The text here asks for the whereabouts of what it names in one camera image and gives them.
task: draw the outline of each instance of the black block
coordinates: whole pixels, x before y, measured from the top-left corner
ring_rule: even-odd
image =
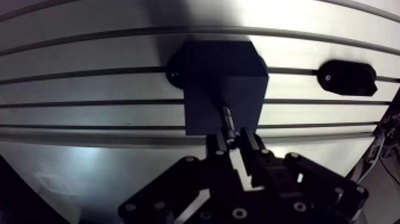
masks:
[[[267,67],[251,42],[188,41],[168,64],[185,92],[187,135],[215,133],[219,109],[230,107],[236,130],[255,132],[268,83]]]

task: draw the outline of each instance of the cable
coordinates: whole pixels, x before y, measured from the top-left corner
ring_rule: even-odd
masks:
[[[379,158],[380,163],[382,164],[383,168],[386,170],[386,172],[388,173],[389,176],[391,176],[391,178],[400,186],[400,182],[399,180],[397,180],[397,178],[389,171],[389,169],[386,167],[386,165],[384,164],[384,162],[382,161],[382,158]]]
[[[370,166],[370,168],[359,178],[357,183],[360,183],[371,172],[372,168],[374,168],[375,164],[378,162],[378,159],[380,159],[380,152],[382,151],[383,144],[385,143],[385,140],[386,140],[385,133],[384,133],[384,131],[382,129],[380,130],[380,133],[382,134],[382,142],[379,145],[378,152],[376,153],[376,158],[373,161],[373,163]]]

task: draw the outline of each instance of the screw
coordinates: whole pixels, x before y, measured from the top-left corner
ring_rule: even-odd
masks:
[[[270,150],[261,150],[261,153],[268,154],[268,153],[270,153]]]
[[[213,214],[209,211],[203,211],[202,213],[200,213],[200,218],[204,221],[210,220],[212,216]]]
[[[163,201],[157,201],[154,204],[154,208],[157,210],[161,210],[161,209],[165,208],[165,203]]]
[[[185,160],[186,160],[187,162],[193,162],[193,161],[195,161],[195,159],[194,159],[193,157],[191,157],[191,156],[187,157]]]
[[[293,205],[293,208],[298,212],[305,212],[307,210],[307,205],[301,201],[298,201]]]
[[[125,206],[125,209],[126,209],[127,211],[133,211],[133,210],[136,209],[136,205],[134,205],[134,204],[127,204],[127,205]]]
[[[247,211],[243,208],[235,208],[232,211],[232,216],[235,219],[244,219],[247,217]]]
[[[364,193],[364,191],[365,191],[365,189],[364,189],[363,187],[361,187],[361,186],[358,186],[358,187],[356,188],[356,190],[357,190],[358,192],[360,192],[360,193]]]

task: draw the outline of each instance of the black oval mount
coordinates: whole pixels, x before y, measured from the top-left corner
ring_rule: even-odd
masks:
[[[183,89],[184,87],[184,74],[182,69],[182,50],[178,50],[168,61],[166,76],[171,85],[178,89]]]

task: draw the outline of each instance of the metal panel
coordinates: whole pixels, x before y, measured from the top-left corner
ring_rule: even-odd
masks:
[[[10,13],[14,10],[19,10],[20,8],[27,7],[29,5],[43,1],[45,0],[5,0],[0,2],[0,15]]]
[[[289,151],[298,152],[336,173],[346,175],[372,140],[358,138],[266,146],[279,157]],[[42,192],[46,192],[47,197],[61,198],[66,207],[80,208],[82,219],[99,224],[118,223],[118,205],[180,157],[205,156],[203,146],[106,149],[6,142],[0,143],[0,153],[36,189],[40,185],[33,176],[35,173],[45,173],[64,180],[74,192],[69,200],[65,199],[65,195],[48,192],[45,188],[42,188]]]
[[[259,128],[257,134],[262,137],[289,137],[310,135],[336,135],[350,133],[372,133],[376,125],[336,126],[336,127],[298,127],[298,128]],[[130,138],[187,138],[185,130],[102,130],[102,129],[24,129],[0,127],[0,136],[5,135],[38,135],[48,136],[52,134],[77,134],[77,135],[107,135],[129,136]]]
[[[387,108],[385,105],[268,104],[262,108],[259,125],[374,122],[381,119]],[[183,126],[185,113],[182,105],[15,108],[0,110],[0,123]]]
[[[378,91],[372,97],[341,96],[323,90],[315,76],[270,74],[265,98],[390,102],[400,86],[398,83],[390,82],[376,82],[376,85]],[[80,77],[19,83],[1,86],[0,94],[5,99],[0,99],[0,104],[114,99],[183,99],[183,91],[172,86],[163,73]]]
[[[0,58],[0,79],[120,67],[165,65],[184,40],[250,39],[270,67],[317,69],[330,58],[370,63],[379,76],[400,77],[400,57],[350,46],[246,35],[138,36],[71,43]]]
[[[118,13],[105,16],[110,12]],[[32,16],[35,28],[40,29],[45,39],[135,27],[224,25],[321,33],[400,49],[397,41],[400,36],[395,32],[400,24],[338,5],[307,0],[195,0],[173,4],[86,0],[40,10]]]
[[[353,0],[387,12],[400,15],[400,4],[397,0]]]

